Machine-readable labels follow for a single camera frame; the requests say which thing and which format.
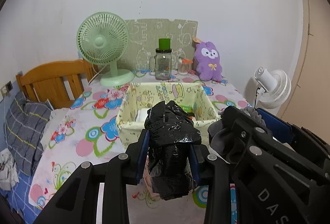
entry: wall outlet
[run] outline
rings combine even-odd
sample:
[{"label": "wall outlet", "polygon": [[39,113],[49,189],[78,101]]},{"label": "wall outlet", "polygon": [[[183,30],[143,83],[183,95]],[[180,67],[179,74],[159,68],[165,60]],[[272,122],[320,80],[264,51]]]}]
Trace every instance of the wall outlet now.
[{"label": "wall outlet", "polygon": [[13,85],[12,85],[11,81],[6,83],[5,86],[1,87],[0,92],[1,92],[2,98],[5,98],[12,89],[13,89]]}]

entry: power cord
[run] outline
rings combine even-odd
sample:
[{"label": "power cord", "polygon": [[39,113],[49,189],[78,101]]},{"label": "power cord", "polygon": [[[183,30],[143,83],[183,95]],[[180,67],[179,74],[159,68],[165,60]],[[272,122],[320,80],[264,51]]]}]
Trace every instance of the power cord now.
[{"label": "power cord", "polygon": [[260,87],[258,87],[257,90],[255,91],[255,105],[257,103],[258,90],[260,90]]},{"label": "power cord", "polygon": [[7,128],[8,128],[8,123],[6,121],[6,97],[3,98],[3,115],[4,115],[4,124],[5,124],[5,139],[6,139],[6,146],[8,148],[8,143],[7,143]]},{"label": "power cord", "polygon": [[102,70],[104,70],[105,69],[105,67],[106,67],[106,65],[98,72],[98,73],[96,73],[94,76],[93,76],[93,78],[88,82],[88,85],[90,85],[90,83],[92,82],[92,80],[94,80],[95,79],[95,77],[97,76],[97,75],[99,75],[100,73],[101,73],[101,71]]},{"label": "power cord", "polygon": [[95,73],[97,73],[96,70],[95,70],[95,68],[94,68],[94,64],[92,64],[92,68],[93,68],[93,71],[94,71]]}]

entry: mason jar with handle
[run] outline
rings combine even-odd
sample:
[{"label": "mason jar with handle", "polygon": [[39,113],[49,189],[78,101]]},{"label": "mason jar with handle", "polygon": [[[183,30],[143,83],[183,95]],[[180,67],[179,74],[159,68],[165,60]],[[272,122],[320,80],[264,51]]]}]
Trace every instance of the mason jar with handle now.
[{"label": "mason jar with handle", "polygon": [[172,49],[171,39],[159,39],[159,48],[156,49],[156,55],[149,59],[149,69],[155,72],[158,80],[169,80],[172,74]]}]

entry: bed sheet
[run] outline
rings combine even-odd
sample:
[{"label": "bed sheet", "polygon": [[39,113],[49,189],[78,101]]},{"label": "bed sheet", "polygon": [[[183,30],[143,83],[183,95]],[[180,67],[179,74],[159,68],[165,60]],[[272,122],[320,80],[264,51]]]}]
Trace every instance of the bed sheet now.
[{"label": "bed sheet", "polygon": [[[135,72],[133,80],[134,83],[156,81],[150,71]],[[195,74],[173,73],[170,81],[202,83],[205,93],[218,111],[229,105],[238,108],[249,105],[226,79],[221,82],[202,82]],[[54,132],[40,159],[32,180],[29,203],[42,209],[82,162],[90,161],[94,165],[104,163],[125,151],[115,120],[128,86],[107,88],[95,81],[85,89]],[[127,195],[131,223],[154,223],[153,217],[146,217],[152,212],[156,212],[159,223],[162,223],[159,221],[160,215],[167,216],[166,223],[169,216],[176,216],[171,220],[173,223],[203,222],[207,186],[200,187],[187,197],[163,201],[151,197],[141,182],[137,187],[127,186]],[[232,223],[235,223],[236,204],[233,197]]]},{"label": "bed sheet", "polygon": [[17,183],[10,191],[0,189],[2,196],[7,197],[7,201],[11,209],[21,212],[25,224],[32,224],[41,210],[29,204],[28,193],[31,187],[32,176],[27,176],[21,171],[18,172],[19,183]]}]

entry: wooden bed headboard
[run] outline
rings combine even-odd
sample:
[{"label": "wooden bed headboard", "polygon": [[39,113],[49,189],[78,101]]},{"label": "wooden bed headboard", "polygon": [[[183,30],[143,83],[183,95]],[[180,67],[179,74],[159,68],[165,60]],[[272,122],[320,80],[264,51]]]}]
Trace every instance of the wooden bed headboard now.
[{"label": "wooden bed headboard", "polygon": [[85,60],[50,62],[35,67],[24,76],[17,74],[16,80],[19,89],[32,101],[49,99],[54,108],[63,108],[71,107],[74,102],[69,98],[63,77],[68,78],[72,94],[77,99],[84,91],[80,74],[86,74],[88,81],[92,79],[95,75],[92,64]]}]

